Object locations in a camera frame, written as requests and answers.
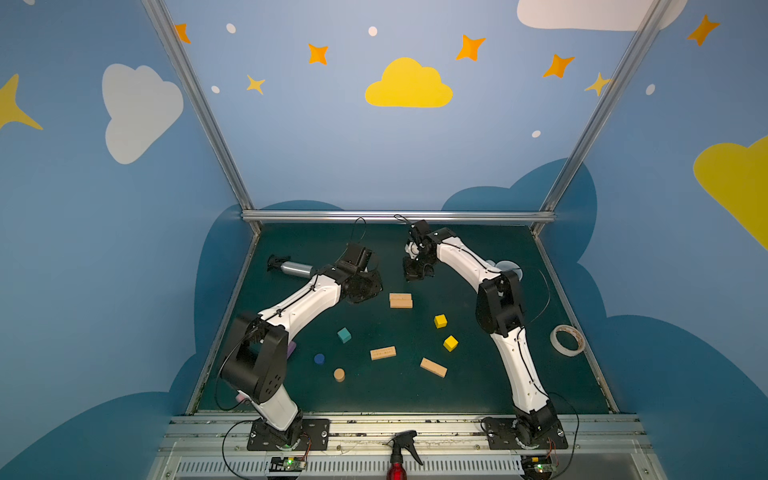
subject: white tape roll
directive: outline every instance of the white tape roll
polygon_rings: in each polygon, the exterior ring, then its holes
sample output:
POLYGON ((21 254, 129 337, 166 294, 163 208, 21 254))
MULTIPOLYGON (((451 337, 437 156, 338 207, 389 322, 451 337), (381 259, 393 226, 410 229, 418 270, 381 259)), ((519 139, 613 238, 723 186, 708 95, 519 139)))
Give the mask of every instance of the white tape roll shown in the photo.
POLYGON ((587 340, 584 339, 584 336, 581 335, 581 332, 576 330, 574 327, 570 325, 558 325, 552 330, 552 333, 549 334, 549 341, 552 342, 552 346, 555 350, 559 351, 565 356, 576 356, 581 352, 584 352, 584 347, 587 345, 587 340), (558 332, 566 332, 570 333, 571 336, 573 336, 576 339, 576 343, 578 344, 578 348, 576 350, 567 349, 558 340, 558 332))

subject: dark green table surface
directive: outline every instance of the dark green table surface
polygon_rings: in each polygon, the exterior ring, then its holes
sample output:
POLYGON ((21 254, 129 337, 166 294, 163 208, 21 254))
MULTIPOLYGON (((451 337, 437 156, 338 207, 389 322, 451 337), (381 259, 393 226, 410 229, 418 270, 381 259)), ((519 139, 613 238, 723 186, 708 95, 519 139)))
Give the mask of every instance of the dark green table surface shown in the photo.
MULTIPOLYGON (((569 322, 528 228, 450 227, 480 257, 496 262, 512 260, 523 268, 528 319, 538 315, 550 298, 546 310, 527 328, 531 356, 544 388, 563 395, 579 413, 608 413, 584 355, 563 356, 550 344, 552 329, 569 322)), ((267 224, 234 315, 243 311, 257 313, 306 283, 305 279, 281 272, 268 273, 266 260, 270 254, 290 255, 293 261, 322 266, 339 257, 350 233, 348 224, 267 224)), ((362 225, 358 223, 355 238, 361 233, 362 225)), ((407 283, 402 275, 407 233, 405 225, 367 227, 362 244, 380 258, 378 269, 384 290, 358 305, 340 302, 318 315, 296 336, 298 346, 288 360, 285 380, 288 393, 305 412, 514 413, 502 358, 491 337, 475 321, 475 291, 458 273, 441 263, 435 266, 434 277, 407 283), (413 309, 390 309, 390 293, 411 293, 413 309), (433 319, 439 314, 445 314, 448 325, 436 329, 433 319), (352 333, 346 344, 336 335, 344 327, 352 333), (449 335, 458 340, 453 352, 442 345, 449 335), (370 350, 386 346, 395 346, 397 356, 372 361, 370 350), (313 361, 317 353, 326 357, 322 366, 313 361), (445 378, 420 368, 422 357, 445 366, 445 378), (334 380, 333 371, 337 368, 346 372, 344 382, 334 380)), ((221 358, 204 388, 199 410, 217 409, 213 379, 220 361, 221 358)), ((229 386, 222 381, 219 389, 222 406, 233 405, 234 393, 229 386)), ((572 413, 557 396, 552 396, 552 400, 560 413, 572 413)))

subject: white cloud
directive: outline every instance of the white cloud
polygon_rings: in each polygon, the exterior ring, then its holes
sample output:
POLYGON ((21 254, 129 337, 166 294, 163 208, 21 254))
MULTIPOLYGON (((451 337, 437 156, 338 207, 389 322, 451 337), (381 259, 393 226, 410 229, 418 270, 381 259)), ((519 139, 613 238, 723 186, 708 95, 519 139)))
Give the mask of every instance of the white cloud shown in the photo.
MULTIPOLYGON (((674 22, 688 0, 672 0, 661 19, 674 22)), ((653 0, 520 0, 518 18, 532 28, 634 31, 653 0)))
POLYGON ((163 81, 146 65, 136 70, 113 64, 101 79, 107 125, 107 149, 118 163, 135 162, 179 118, 184 97, 176 84, 163 81))

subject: red spray bottle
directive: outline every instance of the red spray bottle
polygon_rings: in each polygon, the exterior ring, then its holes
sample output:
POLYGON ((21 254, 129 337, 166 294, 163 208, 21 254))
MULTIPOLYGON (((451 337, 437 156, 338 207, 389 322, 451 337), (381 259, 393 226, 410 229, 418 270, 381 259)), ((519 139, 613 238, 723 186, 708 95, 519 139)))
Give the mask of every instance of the red spray bottle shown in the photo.
POLYGON ((411 452, 413 459, 416 460, 419 465, 424 465, 424 462, 419 458, 419 454, 416 453, 416 446, 413 445, 413 439, 416 437, 416 430, 409 430, 407 432, 400 432, 392 437, 392 455, 389 457, 389 471, 386 473, 386 480, 407 480, 408 475, 406 470, 402 467, 402 449, 406 449, 411 452))

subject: blue block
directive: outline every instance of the blue block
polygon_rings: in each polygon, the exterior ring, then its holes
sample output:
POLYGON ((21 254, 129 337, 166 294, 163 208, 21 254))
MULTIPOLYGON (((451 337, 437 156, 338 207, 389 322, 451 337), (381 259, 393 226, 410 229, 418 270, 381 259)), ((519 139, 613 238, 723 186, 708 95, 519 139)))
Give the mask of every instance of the blue block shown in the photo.
POLYGON ((347 330, 346 327, 339 330, 338 335, 341 339, 341 343, 347 343, 352 339, 352 333, 349 333, 349 330, 347 330))

